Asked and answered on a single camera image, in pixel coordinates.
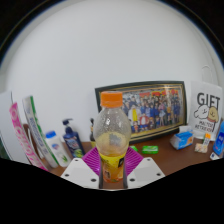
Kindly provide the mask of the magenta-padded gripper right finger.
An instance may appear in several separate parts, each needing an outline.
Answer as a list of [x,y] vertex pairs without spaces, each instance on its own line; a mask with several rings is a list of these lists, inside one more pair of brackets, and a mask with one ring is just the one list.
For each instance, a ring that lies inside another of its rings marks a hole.
[[125,189],[140,188],[164,176],[165,174],[151,157],[143,157],[133,148],[128,148],[124,164]]

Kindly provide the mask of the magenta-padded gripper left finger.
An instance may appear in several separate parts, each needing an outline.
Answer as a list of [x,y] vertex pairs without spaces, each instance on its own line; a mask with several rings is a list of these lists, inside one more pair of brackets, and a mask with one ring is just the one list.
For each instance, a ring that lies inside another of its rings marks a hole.
[[74,158],[61,177],[78,186],[90,189],[99,188],[100,157],[96,148],[82,158]]

